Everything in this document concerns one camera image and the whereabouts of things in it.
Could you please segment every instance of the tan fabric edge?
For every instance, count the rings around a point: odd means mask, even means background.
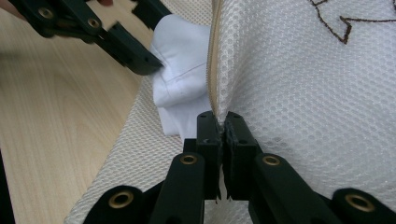
[[[210,30],[209,50],[207,54],[206,81],[210,105],[215,115],[218,109],[217,85],[218,85],[218,54],[219,54],[219,27],[223,0],[213,0],[213,19]]]

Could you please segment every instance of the white fabric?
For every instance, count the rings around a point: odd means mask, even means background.
[[[197,116],[211,109],[205,78],[209,35],[209,26],[178,15],[162,18],[155,28],[150,50],[163,68],[152,76],[153,99],[166,135],[195,138]]]
[[[225,1],[219,120],[239,113],[315,191],[396,210],[395,19],[392,0]]]

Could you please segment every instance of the white cloth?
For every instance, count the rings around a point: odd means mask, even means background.
[[[151,52],[163,62],[153,75],[154,104],[166,135],[196,137],[197,116],[210,110],[206,60],[210,28],[177,15],[164,17],[154,31]]]

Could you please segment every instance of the screw hole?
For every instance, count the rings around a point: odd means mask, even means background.
[[[197,158],[192,155],[185,155],[180,158],[180,161],[185,165],[192,165],[197,162]]]
[[[88,24],[92,27],[92,28],[98,28],[100,26],[99,21],[95,20],[95,19],[89,19],[88,20]]]
[[[264,156],[262,158],[262,161],[264,163],[266,163],[267,165],[276,166],[276,165],[280,164],[280,160],[277,157],[275,157],[275,156]]]
[[[375,210],[374,205],[370,201],[358,194],[347,194],[346,201],[349,205],[362,212],[373,212]]]
[[[50,11],[49,9],[47,9],[46,7],[41,7],[38,9],[38,13],[46,18],[46,19],[52,19],[53,18],[53,13],[52,11]]]
[[[123,208],[134,200],[134,195],[129,190],[123,190],[114,194],[109,200],[108,205],[112,208]]]

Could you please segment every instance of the mesh laundry bag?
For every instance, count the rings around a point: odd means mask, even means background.
[[[206,1],[164,3],[190,21],[210,22]],[[228,111],[242,115],[261,147],[287,159],[315,191],[331,197],[362,189],[395,210],[392,0],[233,0],[219,14],[211,45],[219,52],[209,55],[219,122]],[[151,94],[145,78],[120,138],[66,223],[82,223],[108,189],[146,190],[164,179],[182,144],[163,136]],[[205,203],[205,223],[251,220],[246,203],[223,200]]]
[[[224,1],[219,121],[243,116],[261,147],[316,192],[362,189],[396,210],[393,4]]]

